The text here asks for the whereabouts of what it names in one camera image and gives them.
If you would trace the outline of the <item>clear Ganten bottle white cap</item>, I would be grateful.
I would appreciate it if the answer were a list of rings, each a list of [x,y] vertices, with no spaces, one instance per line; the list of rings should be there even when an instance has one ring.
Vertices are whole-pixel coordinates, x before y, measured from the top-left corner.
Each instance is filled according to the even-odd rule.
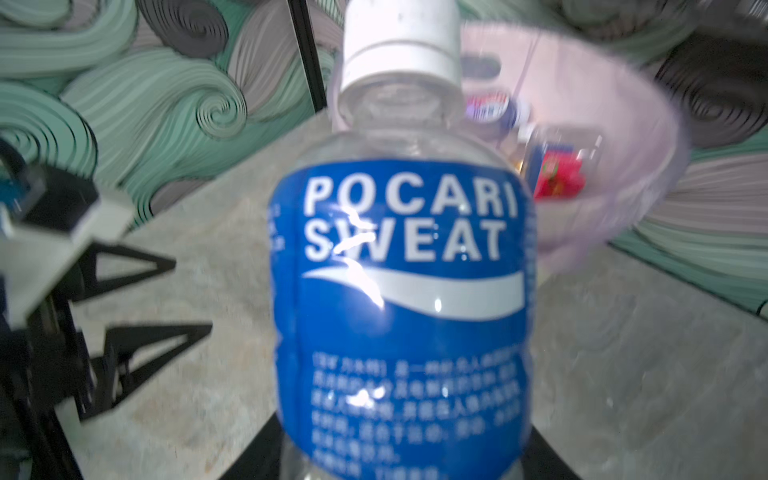
[[[466,96],[463,128],[486,142],[500,142],[528,123],[530,104],[506,90],[486,90]]]

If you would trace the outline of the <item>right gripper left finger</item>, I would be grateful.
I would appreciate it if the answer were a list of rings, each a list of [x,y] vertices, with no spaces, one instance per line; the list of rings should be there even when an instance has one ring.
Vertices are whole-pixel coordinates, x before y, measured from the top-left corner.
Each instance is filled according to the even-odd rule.
[[[284,431],[273,413],[258,434],[220,477],[221,480],[278,480]]]

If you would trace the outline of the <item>red yellow label bottle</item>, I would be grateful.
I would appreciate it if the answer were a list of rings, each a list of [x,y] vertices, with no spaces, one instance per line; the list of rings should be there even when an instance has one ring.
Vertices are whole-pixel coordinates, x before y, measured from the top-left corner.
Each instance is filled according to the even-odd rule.
[[[520,173],[535,200],[577,197],[597,177],[605,136],[597,128],[529,124],[518,132],[524,147]]]

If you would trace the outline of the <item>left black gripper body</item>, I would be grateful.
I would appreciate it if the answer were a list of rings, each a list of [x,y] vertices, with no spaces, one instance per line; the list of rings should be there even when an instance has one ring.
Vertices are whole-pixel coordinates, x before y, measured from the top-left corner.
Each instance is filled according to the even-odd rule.
[[[59,287],[20,328],[12,328],[8,314],[2,314],[1,398],[31,454],[33,479],[83,477],[55,412],[69,399],[81,419],[94,407],[94,372],[71,311],[83,297]]]

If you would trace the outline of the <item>pink plastic bin liner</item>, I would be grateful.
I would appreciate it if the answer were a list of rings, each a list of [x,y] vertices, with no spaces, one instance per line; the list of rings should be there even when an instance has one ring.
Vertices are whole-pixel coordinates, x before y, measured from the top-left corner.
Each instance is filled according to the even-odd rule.
[[[523,170],[452,130],[464,118],[459,17],[364,2],[347,12],[338,106],[348,130],[313,155],[300,235],[317,268],[377,281],[496,279],[535,269],[533,195],[552,159],[577,195],[606,160],[591,126],[536,123]]]

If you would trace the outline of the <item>blue label bottle white cap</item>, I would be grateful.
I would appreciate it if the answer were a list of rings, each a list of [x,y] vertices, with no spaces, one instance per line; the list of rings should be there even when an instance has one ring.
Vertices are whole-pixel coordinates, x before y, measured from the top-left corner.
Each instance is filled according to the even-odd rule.
[[[284,479],[520,479],[529,188],[465,115],[453,1],[352,1],[337,110],[268,209]]]

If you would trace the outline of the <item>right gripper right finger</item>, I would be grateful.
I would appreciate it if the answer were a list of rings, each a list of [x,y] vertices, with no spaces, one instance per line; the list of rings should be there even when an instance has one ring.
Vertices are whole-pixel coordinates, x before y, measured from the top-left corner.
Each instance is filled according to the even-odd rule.
[[[521,462],[525,480],[581,480],[535,427]]]

